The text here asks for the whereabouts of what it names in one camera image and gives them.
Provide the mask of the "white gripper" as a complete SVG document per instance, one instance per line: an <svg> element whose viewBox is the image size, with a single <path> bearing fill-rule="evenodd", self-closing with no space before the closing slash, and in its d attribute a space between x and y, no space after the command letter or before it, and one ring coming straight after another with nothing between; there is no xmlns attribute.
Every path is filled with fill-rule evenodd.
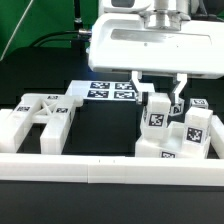
<svg viewBox="0 0 224 224"><path fill-rule="evenodd" d="M131 72L136 102L148 103L139 80L145 75L172 76L171 105L191 78L224 76L224 22L184 21L179 31L148 29L137 14L107 13L92 28L89 67L95 72Z"/></svg>

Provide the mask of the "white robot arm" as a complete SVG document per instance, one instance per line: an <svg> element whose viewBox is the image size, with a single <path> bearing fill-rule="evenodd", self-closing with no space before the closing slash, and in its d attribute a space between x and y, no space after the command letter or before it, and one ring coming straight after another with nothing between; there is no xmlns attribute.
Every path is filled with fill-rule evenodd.
<svg viewBox="0 0 224 224"><path fill-rule="evenodd" d="M88 65L95 72L171 76L176 103L188 78L224 76L224 22L193 20L191 0L101 0Z"/></svg>

